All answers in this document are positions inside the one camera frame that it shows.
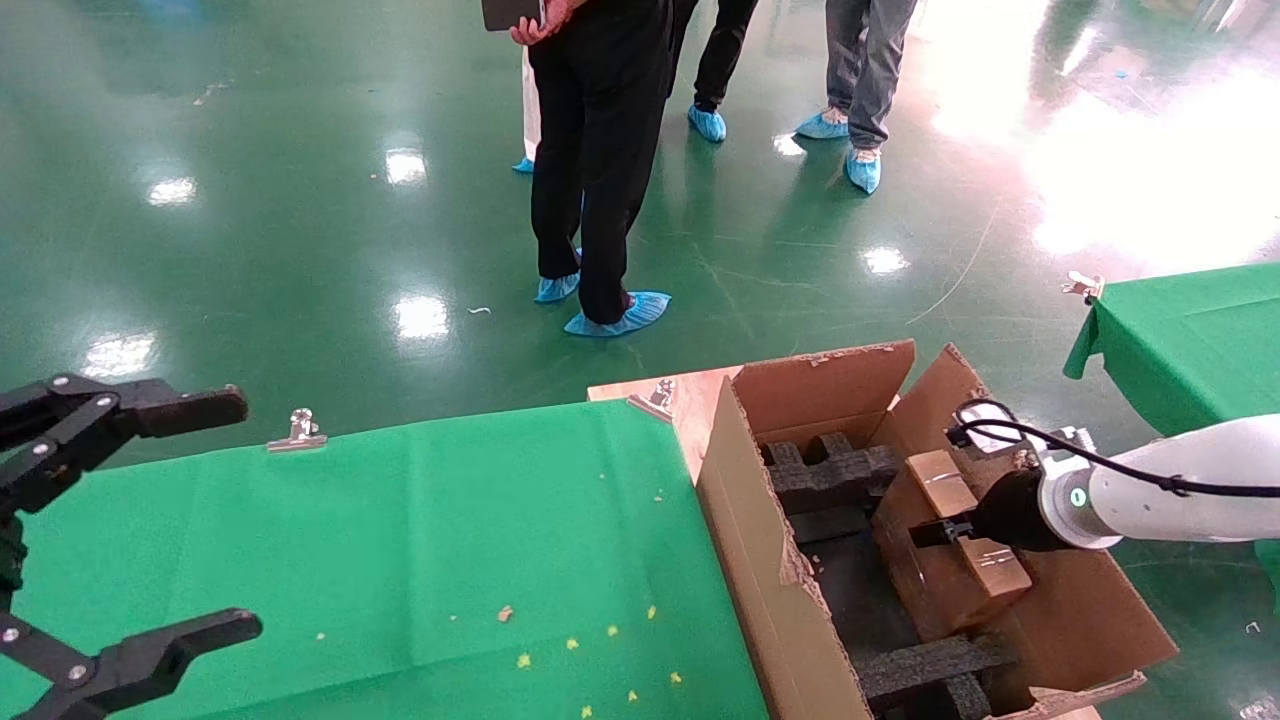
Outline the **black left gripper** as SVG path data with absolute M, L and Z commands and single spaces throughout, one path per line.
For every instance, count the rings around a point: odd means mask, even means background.
M 109 384 L 55 375 L 1 397 L 1 510 L 40 512 L 134 438 L 165 438 L 244 421 L 236 386 L 182 393 L 165 380 Z M 1 601 L 23 587 L 24 528 L 1 518 Z M 177 691 L 200 656 L 259 638 L 261 619 L 243 609 L 129 635 L 86 655 L 10 612 L 1 614 L 3 655 L 50 680 L 17 719 L 105 719 Z

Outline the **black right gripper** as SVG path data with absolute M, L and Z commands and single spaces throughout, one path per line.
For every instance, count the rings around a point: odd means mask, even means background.
M 1023 468 L 1004 474 L 975 509 L 922 523 L 909 529 L 916 548 L 956 544 L 960 539 L 987 538 L 1027 552 L 1051 551 L 1051 528 L 1039 506 L 1043 471 Z

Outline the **bare person hand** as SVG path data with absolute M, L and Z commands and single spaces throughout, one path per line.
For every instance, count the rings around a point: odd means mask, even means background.
M 509 36 L 516 44 L 531 47 L 558 32 L 580 5 L 580 1 L 570 0 L 544 1 L 541 19 L 521 17 L 509 28 Z

